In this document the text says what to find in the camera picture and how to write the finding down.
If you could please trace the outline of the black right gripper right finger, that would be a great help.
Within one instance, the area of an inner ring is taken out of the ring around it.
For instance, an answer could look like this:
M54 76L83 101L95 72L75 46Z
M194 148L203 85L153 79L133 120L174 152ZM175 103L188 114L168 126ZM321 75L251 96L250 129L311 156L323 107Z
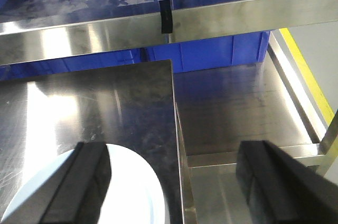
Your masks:
M337 223L337 185L269 141L242 141L236 176L253 223Z

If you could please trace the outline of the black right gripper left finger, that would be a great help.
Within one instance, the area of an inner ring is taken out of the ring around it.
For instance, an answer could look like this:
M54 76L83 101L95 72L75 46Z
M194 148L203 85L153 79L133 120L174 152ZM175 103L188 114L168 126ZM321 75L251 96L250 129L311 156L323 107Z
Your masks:
M61 166L3 223L97 223L111 180L104 142L79 142Z

